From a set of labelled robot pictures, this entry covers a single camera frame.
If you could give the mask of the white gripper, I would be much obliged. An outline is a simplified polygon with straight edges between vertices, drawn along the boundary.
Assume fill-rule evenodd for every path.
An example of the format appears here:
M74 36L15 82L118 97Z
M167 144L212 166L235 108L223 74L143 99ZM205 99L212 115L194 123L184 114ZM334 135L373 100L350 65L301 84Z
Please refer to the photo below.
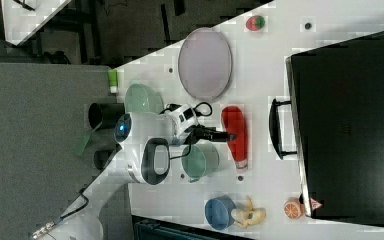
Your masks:
M163 111L173 119L174 122L174 144L184 144L193 129L198 125L197 115L190 104L170 104ZM207 127L194 129L194 137L198 140L211 142L230 142L237 138L236 134L217 131Z

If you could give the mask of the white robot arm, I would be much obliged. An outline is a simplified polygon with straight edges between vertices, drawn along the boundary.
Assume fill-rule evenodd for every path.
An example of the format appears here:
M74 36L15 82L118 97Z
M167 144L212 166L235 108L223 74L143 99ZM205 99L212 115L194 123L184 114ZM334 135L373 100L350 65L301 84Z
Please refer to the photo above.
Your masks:
M234 133L200 124L202 115L189 104L169 104L159 113L122 115L114 129L120 150L62 215L31 233L28 240L103 240L102 208L126 184L164 181L169 171L159 173L156 164L170 164L172 147L191 146L200 140L227 143L237 138Z

